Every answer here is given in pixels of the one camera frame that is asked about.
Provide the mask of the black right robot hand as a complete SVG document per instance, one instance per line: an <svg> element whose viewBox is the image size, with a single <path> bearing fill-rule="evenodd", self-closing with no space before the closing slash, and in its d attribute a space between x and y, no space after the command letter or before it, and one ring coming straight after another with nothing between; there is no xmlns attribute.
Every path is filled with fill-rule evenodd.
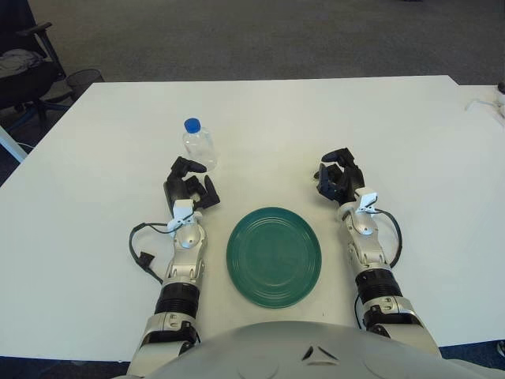
<svg viewBox="0 0 505 379"><path fill-rule="evenodd" d="M325 154L314 178L319 194L339 205L356 201L355 191L365 187L362 171L348 148Z"/></svg>

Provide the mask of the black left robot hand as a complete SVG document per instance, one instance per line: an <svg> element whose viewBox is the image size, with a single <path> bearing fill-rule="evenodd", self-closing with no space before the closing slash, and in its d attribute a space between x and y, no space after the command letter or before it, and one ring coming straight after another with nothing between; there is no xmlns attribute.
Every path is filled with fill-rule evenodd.
<svg viewBox="0 0 505 379"><path fill-rule="evenodd" d="M205 209L220 202L214 184L210 177L204 176L204 183L201 183L197 176L185 179L188 173L203 174L207 168L196 161L179 156L170 168L170 173L163 183L166 201L170 214L174 214L174 204L178 200L192 200L193 195L198 196L194 202L193 210Z"/></svg>

